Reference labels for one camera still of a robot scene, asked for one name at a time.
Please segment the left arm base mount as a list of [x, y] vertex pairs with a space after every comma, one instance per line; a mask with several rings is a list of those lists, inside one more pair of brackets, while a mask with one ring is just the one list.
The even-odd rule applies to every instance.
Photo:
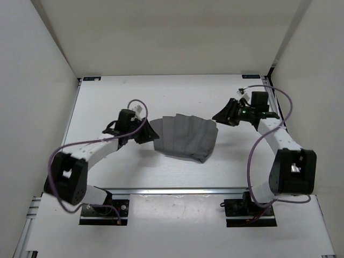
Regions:
[[82, 207], [79, 225], [84, 226], [127, 226], [130, 200], [106, 191], [105, 207]]

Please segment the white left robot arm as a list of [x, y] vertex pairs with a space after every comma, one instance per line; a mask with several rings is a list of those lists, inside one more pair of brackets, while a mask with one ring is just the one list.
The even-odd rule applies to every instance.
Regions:
[[110, 193], [88, 184], [88, 172], [99, 161], [120, 150], [129, 140], [145, 144], [157, 140], [159, 135], [147, 119], [137, 116], [119, 118], [110, 122], [96, 140], [67, 144], [68, 147], [81, 145], [74, 153], [57, 150], [49, 158], [48, 175], [44, 193], [57, 198], [62, 205], [90, 204], [101, 215], [112, 211]]

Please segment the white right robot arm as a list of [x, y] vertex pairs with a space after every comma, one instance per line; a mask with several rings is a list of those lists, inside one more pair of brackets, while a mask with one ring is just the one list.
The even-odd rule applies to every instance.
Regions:
[[317, 155], [297, 144], [283, 128], [277, 113], [269, 110], [268, 98], [255, 92], [251, 101], [231, 98], [226, 106], [212, 118], [216, 123], [238, 126], [249, 122], [260, 133], [275, 155], [268, 179], [261, 185], [253, 185], [250, 167], [253, 153], [247, 162], [249, 197], [242, 200], [244, 213], [253, 215], [261, 207], [274, 202], [285, 202], [283, 195], [306, 195], [313, 193]]

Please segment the grey pleated skirt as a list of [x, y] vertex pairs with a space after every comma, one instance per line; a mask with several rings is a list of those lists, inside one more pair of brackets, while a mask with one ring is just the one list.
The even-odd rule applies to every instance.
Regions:
[[206, 162], [216, 145], [218, 128], [214, 121], [177, 113], [151, 120], [158, 134], [154, 149], [168, 156]]

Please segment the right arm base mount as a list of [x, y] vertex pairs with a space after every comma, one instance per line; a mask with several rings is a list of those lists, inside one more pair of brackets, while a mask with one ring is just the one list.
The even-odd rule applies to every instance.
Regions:
[[241, 199], [224, 199], [220, 203], [224, 208], [227, 228], [239, 227], [276, 227], [273, 207], [259, 207], [244, 192]]

